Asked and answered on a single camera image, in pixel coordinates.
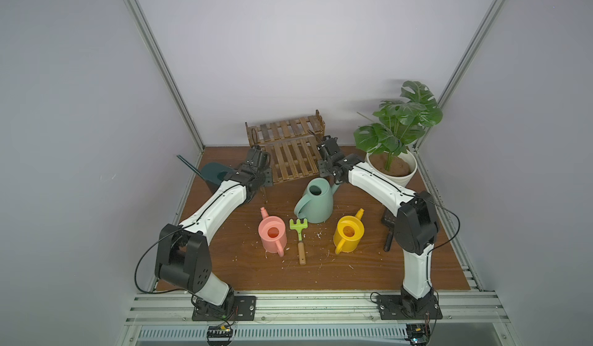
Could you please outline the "dark teal watering can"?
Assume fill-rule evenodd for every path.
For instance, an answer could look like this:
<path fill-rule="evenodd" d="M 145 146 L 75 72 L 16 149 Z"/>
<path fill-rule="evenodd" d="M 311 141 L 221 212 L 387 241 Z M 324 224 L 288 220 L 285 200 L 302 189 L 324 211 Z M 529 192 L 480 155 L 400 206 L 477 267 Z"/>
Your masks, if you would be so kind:
<path fill-rule="evenodd" d="M 225 181 L 225 176 L 229 172 L 233 171 L 233 169 L 229 166 L 217 162 L 210 162 L 204 165 L 201 169 L 198 169 L 180 154 L 177 154 L 176 157 L 206 183 L 212 194 L 214 194 L 219 189 L 220 185 Z"/>

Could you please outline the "wooden slatted shelf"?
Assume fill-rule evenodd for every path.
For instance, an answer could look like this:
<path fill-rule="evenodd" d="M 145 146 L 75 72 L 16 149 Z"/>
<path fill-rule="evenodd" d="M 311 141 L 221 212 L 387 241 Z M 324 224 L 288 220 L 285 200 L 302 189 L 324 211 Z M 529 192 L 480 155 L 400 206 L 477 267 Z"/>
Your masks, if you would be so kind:
<path fill-rule="evenodd" d="M 295 117 L 267 124 L 246 125 L 248 142 L 270 154 L 274 184 L 318 176 L 321 160 L 317 145 L 325 135 L 325 123 L 319 111 L 307 117 Z"/>

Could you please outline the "light green watering can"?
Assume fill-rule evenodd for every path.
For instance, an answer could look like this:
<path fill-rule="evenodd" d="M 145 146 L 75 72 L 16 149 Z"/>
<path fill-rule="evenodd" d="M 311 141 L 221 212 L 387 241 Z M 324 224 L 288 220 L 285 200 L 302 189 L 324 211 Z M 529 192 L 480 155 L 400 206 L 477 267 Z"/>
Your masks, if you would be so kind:
<path fill-rule="evenodd" d="M 338 184 L 331 185 L 327 179 L 311 180 L 293 213 L 298 219 L 307 219 L 309 223 L 326 222 L 333 213 L 334 194 L 339 187 Z"/>

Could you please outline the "pink watering can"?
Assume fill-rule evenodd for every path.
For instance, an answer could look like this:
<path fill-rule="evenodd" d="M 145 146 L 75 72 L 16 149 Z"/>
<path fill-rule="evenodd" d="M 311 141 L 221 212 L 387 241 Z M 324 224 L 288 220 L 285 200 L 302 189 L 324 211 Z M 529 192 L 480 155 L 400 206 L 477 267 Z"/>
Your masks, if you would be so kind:
<path fill-rule="evenodd" d="M 278 216 L 271 216 L 264 207 L 260 208 L 260 213 L 262 220 L 258 226 L 258 233 L 264 250 L 284 257 L 287 245 L 285 222 Z"/>

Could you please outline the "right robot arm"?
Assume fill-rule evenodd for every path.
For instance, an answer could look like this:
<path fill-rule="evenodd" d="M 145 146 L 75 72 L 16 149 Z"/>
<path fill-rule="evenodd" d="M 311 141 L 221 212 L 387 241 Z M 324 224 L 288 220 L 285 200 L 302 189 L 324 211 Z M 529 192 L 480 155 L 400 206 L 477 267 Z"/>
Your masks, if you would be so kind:
<path fill-rule="evenodd" d="M 405 261 L 402 295 L 414 301 L 434 297 L 430 273 L 439 222 L 433 197 L 395 184 L 356 154 L 345 155 L 336 137 L 323 137 L 317 149 L 321 165 L 336 182 L 360 188 L 395 217 L 393 236 Z"/>

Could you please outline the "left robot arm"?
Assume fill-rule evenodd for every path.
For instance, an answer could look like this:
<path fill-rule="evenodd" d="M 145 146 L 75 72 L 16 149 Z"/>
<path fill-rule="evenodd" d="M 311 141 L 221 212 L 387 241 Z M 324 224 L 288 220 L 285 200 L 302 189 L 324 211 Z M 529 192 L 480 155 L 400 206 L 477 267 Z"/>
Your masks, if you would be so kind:
<path fill-rule="evenodd" d="M 246 160 L 224 176 L 205 204 L 177 226 L 168 224 L 157 242 L 154 275 L 214 307 L 231 301 L 230 285 L 212 272 L 209 245 L 235 209 L 249 203 L 271 181 L 270 154 L 253 146 Z"/>

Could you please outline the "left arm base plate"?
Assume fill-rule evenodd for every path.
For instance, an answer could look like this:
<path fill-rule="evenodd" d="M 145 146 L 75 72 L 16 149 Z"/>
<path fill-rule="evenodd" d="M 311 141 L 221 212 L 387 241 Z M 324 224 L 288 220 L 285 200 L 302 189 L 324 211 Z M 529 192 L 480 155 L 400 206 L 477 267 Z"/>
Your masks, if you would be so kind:
<path fill-rule="evenodd" d="M 256 296 L 236 296 L 230 293 L 221 305 L 214 305 L 199 297 L 191 302 L 193 321 L 253 321 L 256 310 Z"/>

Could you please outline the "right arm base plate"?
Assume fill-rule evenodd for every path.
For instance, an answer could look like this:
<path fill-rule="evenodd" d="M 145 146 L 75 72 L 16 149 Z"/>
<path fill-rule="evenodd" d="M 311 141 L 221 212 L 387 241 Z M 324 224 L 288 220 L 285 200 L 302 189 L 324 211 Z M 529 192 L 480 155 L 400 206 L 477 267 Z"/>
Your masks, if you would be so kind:
<path fill-rule="evenodd" d="M 377 304 L 382 320 L 425 321 L 441 320 L 443 313 L 434 293 L 429 293 L 421 299 L 411 295 L 375 295 L 373 301 Z"/>

